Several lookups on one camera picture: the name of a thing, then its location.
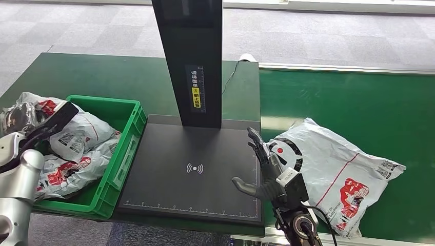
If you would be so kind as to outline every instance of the robotic hand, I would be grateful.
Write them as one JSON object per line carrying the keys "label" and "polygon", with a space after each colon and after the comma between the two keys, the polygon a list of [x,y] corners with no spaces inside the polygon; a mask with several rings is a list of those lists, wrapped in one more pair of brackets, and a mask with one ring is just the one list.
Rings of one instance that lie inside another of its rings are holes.
{"label": "robotic hand", "polygon": [[27,245],[30,213],[44,157],[32,148],[58,132],[78,113],[70,102],[30,133],[0,139],[0,246]]}
{"label": "robotic hand", "polygon": [[256,187],[234,177],[234,185],[247,195],[271,201],[276,218],[275,227],[284,231],[290,245],[321,246],[317,234],[318,221],[311,209],[316,208],[308,206],[308,193],[302,174],[292,168],[283,171],[278,156],[267,148],[256,130],[248,128],[248,136],[253,140],[248,145],[253,148],[260,162],[264,182]]}

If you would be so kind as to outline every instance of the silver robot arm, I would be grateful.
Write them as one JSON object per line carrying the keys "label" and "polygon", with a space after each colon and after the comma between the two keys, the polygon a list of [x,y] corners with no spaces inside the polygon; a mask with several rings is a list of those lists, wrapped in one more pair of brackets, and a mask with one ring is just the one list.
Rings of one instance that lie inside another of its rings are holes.
{"label": "silver robot arm", "polygon": [[0,138],[0,246],[26,246],[43,155],[35,146],[60,132],[78,113],[70,102],[32,132],[14,132]]}
{"label": "silver robot arm", "polygon": [[[0,139],[0,167],[19,154],[19,142],[26,139],[22,132],[11,133]],[[19,165],[0,174],[0,245],[28,244],[30,214],[35,189],[44,167],[43,155],[33,149],[25,150]]]}

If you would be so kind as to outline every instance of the yellow label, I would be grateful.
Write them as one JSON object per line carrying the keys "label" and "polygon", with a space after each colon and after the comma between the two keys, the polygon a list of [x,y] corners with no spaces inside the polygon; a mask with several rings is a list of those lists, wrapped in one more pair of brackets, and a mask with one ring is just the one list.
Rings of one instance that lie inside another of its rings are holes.
{"label": "yellow label", "polygon": [[200,89],[198,87],[192,87],[193,107],[201,107]]}

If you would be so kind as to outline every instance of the red printed logo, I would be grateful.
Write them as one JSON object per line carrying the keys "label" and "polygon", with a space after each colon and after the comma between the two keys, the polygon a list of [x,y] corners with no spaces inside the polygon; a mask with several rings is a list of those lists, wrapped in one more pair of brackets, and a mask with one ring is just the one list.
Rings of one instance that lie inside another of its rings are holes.
{"label": "red printed logo", "polygon": [[80,162],[78,163],[78,167],[79,169],[85,168],[87,166],[89,166],[89,164],[91,164],[92,159],[90,157],[82,157]]}
{"label": "red printed logo", "polygon": [[56,108],[56,104],[52,100],[41,101],[37,104],[37,109],[43,111],[48,116],[54,114],[54,108]]}
{"label": "red printed logo", "polygon": [[58,186],[63,181],[66,181],[69,176],[72,175],[72,173],[77,170],[77,163],[73,161],[66,162],[62,164],[60,167],[57,168],[56,173],[52,173],[47,175],[48,182],[52,186]]}
{"label": "red printed logo", "polygon": [[340,201],[344,206],[341,209],[343,215],[348,219],[353,218],[368,193],[369,188],[366,185],[347,178],[344,186],[340,189]]}

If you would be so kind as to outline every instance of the black cable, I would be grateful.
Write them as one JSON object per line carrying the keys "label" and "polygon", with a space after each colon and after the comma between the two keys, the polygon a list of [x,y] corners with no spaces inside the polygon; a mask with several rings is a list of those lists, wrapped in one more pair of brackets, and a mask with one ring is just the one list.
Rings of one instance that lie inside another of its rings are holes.
{"label": "black cable", "polygon": [[314,233],[311,230],[310,224],[308,222],[303,221],[301,223],[301,229],[305,234],[307,234],[308,242],[310,243],[310,245],[315,246]]}
{"label": "black cable", "polygon": [[232,74],[230,75],[230,77],[227,79],[227,81],[225,82],[225,85],[224,85],[224,89],[223,89],[223,91],[222,91],[222,95],[224,94],[224,92],[225,92],[225,90],[227,89],[227,84],[230,82],[230,80],[233,78],[233,76],[234,76],[234,74],[235,74],[235,72],[236,72],[236,70],[237,70],[237,66],[239,65],[239,63],[240,63],[240,60],[238,60],[237,61],[237,63],[235,64],[235,67],[234,67],[234,71],[232,72]]}
{"label": "black cable", "polygon": [[319,211],[322,214],[322,216],[325,218],[326,223],[328,224],[329,231],[331,232],[332,240],[334,241],[334,245],[337,246],[337,240],[335,239],[334,230],[332,229],[331,223],[329,222],[328,217],[326,217],[326,214],[321,209],[319,209],[317,207],[307,206],[307,205],[305,205],[303,203],[301,203],[301,204],[302,204],[303,207],[305,207],[307,209],[314,209],[314,210]]}

